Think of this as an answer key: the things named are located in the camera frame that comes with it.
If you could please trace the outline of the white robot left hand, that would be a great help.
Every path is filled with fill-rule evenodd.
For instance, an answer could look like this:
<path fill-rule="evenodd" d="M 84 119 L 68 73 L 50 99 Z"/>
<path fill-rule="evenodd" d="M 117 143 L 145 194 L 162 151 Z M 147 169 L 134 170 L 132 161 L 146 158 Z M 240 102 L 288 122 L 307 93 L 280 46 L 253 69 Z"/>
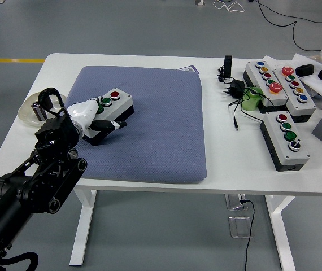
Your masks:
<path fill-rule="evenodd" d="M 75 103 L 67 108 L 80 138 L 84 136 L 87 129 L 98 132 L 112 132 L 127 126 L 125 121 L 94 120 L 98 109 L 99 103 L 96 98 Z"/>

